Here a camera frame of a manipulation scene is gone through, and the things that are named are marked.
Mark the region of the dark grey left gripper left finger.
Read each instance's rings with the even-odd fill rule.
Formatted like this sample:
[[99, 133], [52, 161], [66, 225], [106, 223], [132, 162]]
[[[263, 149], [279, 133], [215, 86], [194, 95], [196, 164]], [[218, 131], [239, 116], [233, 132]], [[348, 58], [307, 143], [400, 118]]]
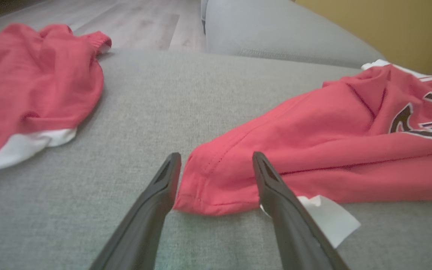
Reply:
[[154, 270], [165, 218], [175, 203], [181, 164], [178, 152], [166, 158], [89, 270]]

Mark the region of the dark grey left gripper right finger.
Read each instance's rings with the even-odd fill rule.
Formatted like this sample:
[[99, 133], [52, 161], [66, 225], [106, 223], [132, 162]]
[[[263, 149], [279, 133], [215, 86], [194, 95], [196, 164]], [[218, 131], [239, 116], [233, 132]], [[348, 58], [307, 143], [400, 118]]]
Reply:
[[253, 153], [259, 204], [271, 217], [283, 270], [350, 270], [268, 158]]

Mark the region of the red jersey with black lettering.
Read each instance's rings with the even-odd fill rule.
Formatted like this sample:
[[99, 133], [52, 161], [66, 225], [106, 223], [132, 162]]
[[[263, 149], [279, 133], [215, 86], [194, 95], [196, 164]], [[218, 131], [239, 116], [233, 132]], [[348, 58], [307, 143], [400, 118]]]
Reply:
[[432, 76], [377, 60], [194, 149], [174, 209], [221, 216], [260, 206], [262, 152], [339, 246], [360, 223], [346, 203], [432, 201]]

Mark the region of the red shorts with white trim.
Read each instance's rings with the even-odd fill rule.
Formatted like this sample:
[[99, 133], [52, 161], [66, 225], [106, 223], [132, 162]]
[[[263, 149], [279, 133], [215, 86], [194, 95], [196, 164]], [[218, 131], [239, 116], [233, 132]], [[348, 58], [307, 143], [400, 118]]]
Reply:
[[74, 139], [101, 97], [97, 57], [111, 46], [100, 31], [76, 36], [65, 24], [0, 32], [0, 169]]

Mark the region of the large grey sofa seat cushion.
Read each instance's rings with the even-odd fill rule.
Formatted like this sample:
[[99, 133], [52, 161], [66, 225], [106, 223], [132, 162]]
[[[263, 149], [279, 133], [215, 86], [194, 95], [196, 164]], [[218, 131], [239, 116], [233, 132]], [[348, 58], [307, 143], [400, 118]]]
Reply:
[[[0, 270], [88, 270], [172, 152], [361, 69], [114, 48], [72, 142], [0, 170]], [[345, 205], [362, 226], [338, 248], [352, 270], [432, 270], [432, 202]], [[281, 270], [262, 210], [166, 216], [155, 270]]]

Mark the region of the small grey sofa seat cushion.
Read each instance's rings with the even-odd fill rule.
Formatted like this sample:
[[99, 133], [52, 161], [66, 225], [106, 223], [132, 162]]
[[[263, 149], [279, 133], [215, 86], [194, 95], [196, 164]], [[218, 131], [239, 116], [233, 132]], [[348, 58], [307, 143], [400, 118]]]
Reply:
[[384, 56], [291, 0], [201, 0], [206, 52], [360, 68]]

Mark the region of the long yellow sofa back cushion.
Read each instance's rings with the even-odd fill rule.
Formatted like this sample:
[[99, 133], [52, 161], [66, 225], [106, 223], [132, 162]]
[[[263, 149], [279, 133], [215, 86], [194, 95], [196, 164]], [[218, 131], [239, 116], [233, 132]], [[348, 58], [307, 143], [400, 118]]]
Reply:
[[392, 63], [432, 75], [432, 0], [294, 0]]

